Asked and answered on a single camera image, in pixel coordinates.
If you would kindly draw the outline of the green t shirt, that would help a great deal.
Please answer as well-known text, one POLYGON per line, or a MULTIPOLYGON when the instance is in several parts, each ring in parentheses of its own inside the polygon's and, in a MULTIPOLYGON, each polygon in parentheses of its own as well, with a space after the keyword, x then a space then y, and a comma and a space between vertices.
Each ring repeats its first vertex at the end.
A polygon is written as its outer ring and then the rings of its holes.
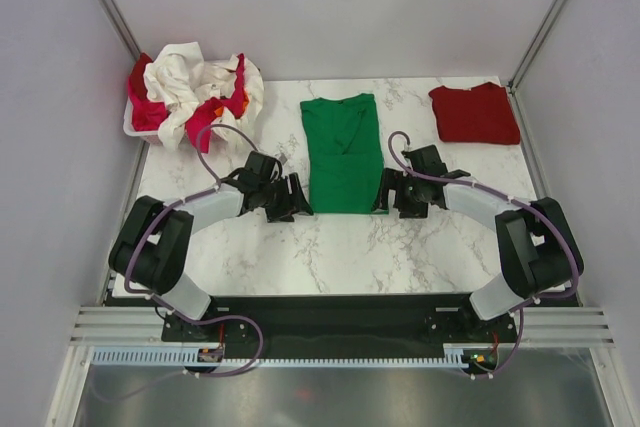
POLYGON ((314 212, 372 213, 384 169, 375 96, 315 98, 302 101, 300 109, 314 212))

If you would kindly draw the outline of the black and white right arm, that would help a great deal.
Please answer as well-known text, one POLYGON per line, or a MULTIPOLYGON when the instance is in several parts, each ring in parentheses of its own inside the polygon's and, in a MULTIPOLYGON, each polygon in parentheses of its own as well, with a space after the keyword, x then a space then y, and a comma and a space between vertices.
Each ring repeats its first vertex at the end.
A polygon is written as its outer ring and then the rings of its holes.
POLYGON ((496 235, 499 272, 469 294, 459 308, 458 328, 483 339, 494 319, 569 284, 574 290, 584 262, 560 204, 545 197, 525 201, 479 183, 468 172, 450 171, 433 145, 404 151, 400 170, 382 170, 374 211, 393 207, 402 218, 425 219, 431 206, 457 212, 496 235))

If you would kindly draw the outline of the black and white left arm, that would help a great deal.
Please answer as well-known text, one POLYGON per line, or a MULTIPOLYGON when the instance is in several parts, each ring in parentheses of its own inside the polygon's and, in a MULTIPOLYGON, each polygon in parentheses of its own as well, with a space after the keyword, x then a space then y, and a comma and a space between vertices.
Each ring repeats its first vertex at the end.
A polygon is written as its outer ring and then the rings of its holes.
POLYGON ((157 299, 185 317, 185 329, 196 339, 211 339, 220 318, 209 310, 211 296, 185 271, 190 239, 215 223, 256 209, 262 209, 270 223, 313 213, 298 174, 283 175, 278 159, 253 151, 243 167, 210 189, 172 202, 138 198, 111 248, 108 265, 124 278, 127 292, 157 299))

